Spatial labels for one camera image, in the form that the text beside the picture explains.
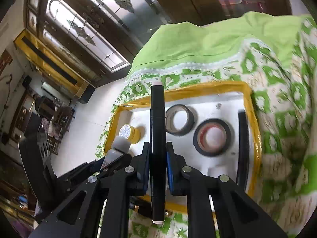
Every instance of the metal screw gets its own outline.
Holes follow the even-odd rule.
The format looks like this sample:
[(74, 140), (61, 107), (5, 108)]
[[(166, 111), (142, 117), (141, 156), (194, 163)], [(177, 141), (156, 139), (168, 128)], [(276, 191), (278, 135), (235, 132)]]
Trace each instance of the metal screw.
[(221, 175), (221, 176), (219, 177), (219, 179), (220, 179), (220, 181), (222, 181), (222, 182), (227, 182), (227, 181), (229, 181), (229, 176)]
[(95, 181), (97, 181), (97, 176), (89, 176), (88, 177), (88, 182), (95, 182)]
[(125, 170), (126, 173), (132, 173), (132, 172), (134, 172), (134, 167), (133, 166), (127, 166), (124, 170)]
[(166, 211), (166, 212), (165, 212), (165, 215), (166, 215), (166, 216), (171, 216), (172, 214), (173, 214), (173, 212), (170, 212), (170, 211)]
[(191, 172), (191, 167), (190, 166), (183, 166), (182, 171), (185, 173), (190, 173)]

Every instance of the green blanket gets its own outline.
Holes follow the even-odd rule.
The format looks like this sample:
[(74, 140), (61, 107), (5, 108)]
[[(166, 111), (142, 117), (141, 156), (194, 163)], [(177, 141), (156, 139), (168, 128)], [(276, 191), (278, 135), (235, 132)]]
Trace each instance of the green blanket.
[[(117, 105), (150, 94), (154, 80), (165, 89), (218, 80), (245, 81), (252, 88), (263, 145), (253, 199), (288, 233), (296, 236), (317, 205), (315, 68), (317, 28), (311, 17), (273, 17), (248, 12), (206, 28), (188, 22), (162, 25), (138, 53), (126, 84), (100, 137), (101, 157)], [(133, 226), (154, 228), (137, 217)], [(175, 221), (167, 233), (182, 237)]]

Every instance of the speaker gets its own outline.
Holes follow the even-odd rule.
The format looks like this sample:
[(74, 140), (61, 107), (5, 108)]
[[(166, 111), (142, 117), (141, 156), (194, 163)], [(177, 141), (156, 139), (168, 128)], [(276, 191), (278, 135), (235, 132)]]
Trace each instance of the speaker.
[(80, 97), (80, 99), (78, 100), (78, 102), (80, 102), (81, 104), (87, 104), (90, 97), (92, 96), (92, 94), (94, 93), (95, 88), (92, 85), (88, 85), (85, 89), (85, 91), (83, 92), (82, 96)]
[(22, 82), (22, 86), (27, 88), (30, 85), (31, 80), (32, 78), (29, 75), (27, 75)]

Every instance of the black rubber strip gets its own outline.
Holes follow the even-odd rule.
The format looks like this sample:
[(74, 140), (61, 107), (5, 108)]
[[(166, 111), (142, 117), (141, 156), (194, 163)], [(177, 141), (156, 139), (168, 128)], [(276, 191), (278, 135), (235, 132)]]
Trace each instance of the black rubber strip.
[(317, 208), (315, 208), (308, 222), (305, 224), (302, 231), (296, 238), (315, 238), (316, 237), (316, 224), (317, 224)]
[(72, 76), (70, 76), (66, 71), (60, 68), (56, 63), (54, 63), (50, 58), (48, 58), (41, 50), (39, 50), (35, 45), (32, 44), (27, 37), (23, 37), (22, 41), (32, 49), (34, 53), (36, 53), (44, 62), (46, 62), (49, 66), (51, 66), (55, 71), (57, 71), (60, 75), (62, 75), (66, 80), (68, 80), (73, 85), (76, 85), (77, 80), (75, 80)]
[(238, 113), (239, 118), (239, 160), (236, 183), (245, 191), (249, 171), (249, 127), (244, 112)]
[[(168, 121), (172, 117), (173, 110), (175, 110), (177, 107), (181, 107), (181, 108), (183, 108), (186, 111), (186, 113), (187, 113), (187, 122), (186, 122), (185, 126), (181, 130), (173, 132), (169, 128), (170, 123)], [(181, 105), (181, 104), (173, 105), (166, 111), (166, 132), (168, 132), (169, 134), (172, 134), (174, 136), (183, 136), (183, 135), (185, 135), (185, 134), (187, 134), (188, 132), (191, 131), (191, 129), (194, 126), (194, 123), (195, 123), (194, 115), (191, 112), (191, 110), (189, 110), (189, 108), (187, 106), (185, 106), (185, 105)]]
[[(226, 142), (225, 142), (224, 146), (222, 148), (220, 148), (218, 151), (214, 152), (214, 153), (210, 153), (210, 152), (207, 152), (207, 151), (203, 150), (198, 144), (198, 133), (199, 133), (200, 129), (202, 127), (204, 127), (205, 124), (207, 124), (207, 123), (217, 123), (217, 124), (221, 125), (224, 128), (225, 132), (226, 132)], [(208, 157), (218, 156), (218, 155), (222, 154), (223, 152), (225, 152), (229, 148), (229, 146), (231, 144), (231, 131), (230, 131), (230, 128), (229, 128), (228, 124), (226, 124), (223, 120), (220, 120), (218, 118), (212, 118), (212, 119), (208, 119), (206, 121), (203, 121), (197, 127), (197, 129), (195, 130), (194, 142), (193, 143), (194, 143), (195, 149), (200, 154), (202, 154), (204, 156), (208, 156)]]

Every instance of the white foam insert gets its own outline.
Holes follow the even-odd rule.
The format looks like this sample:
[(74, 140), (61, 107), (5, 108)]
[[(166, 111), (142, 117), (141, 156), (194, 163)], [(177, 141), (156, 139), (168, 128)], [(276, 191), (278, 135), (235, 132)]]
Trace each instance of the white foam insert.
[[(175, 104), (186, 105), (192, 111), (195, 118), (194, 127), (188, 134), (177, 137), (166, 133), (166, 141), (171, 141), (173, 143), (175, 154), (182, 155), (185, 158), (187, 165), (198, 169), (204, 175), (217, 178), (219, 175), (226, 174), (235, 181), (239, 157), (238, 112), (244, 110), (243, 94), (239, 92), (228, 92), (224, 94), (180, 99), (165, 103), (165, 110)], [(206, 119), (210, 118), (219, 118), (225, 121), (231, 129), (232, 136), (231, 145), (228, 150), (215, 157), (201, 155), (197, 152), (193, 145), (193, 136), (197, 126)], [(126, 123), (132, 125), (133, 127), (137, 127), (140, 130), (141, 138), (139, 142), (131, 144), (129, 150), (129, 153), (132, 156), (139, 155), (142, 153), (144, 142), (150, 141), (150, 108), (136, 108), (130, 111), (122, 111), (120, 113), (116, 135), (118, 135), (120, 128)], [(252, 175), (254, 158), (253, 136), (250, 128), (249, 139), (250, 163), (247, 190)], [(169, 194), (168, 189), (166, 201), (186, 205), (186, 198), (172, 197)]]

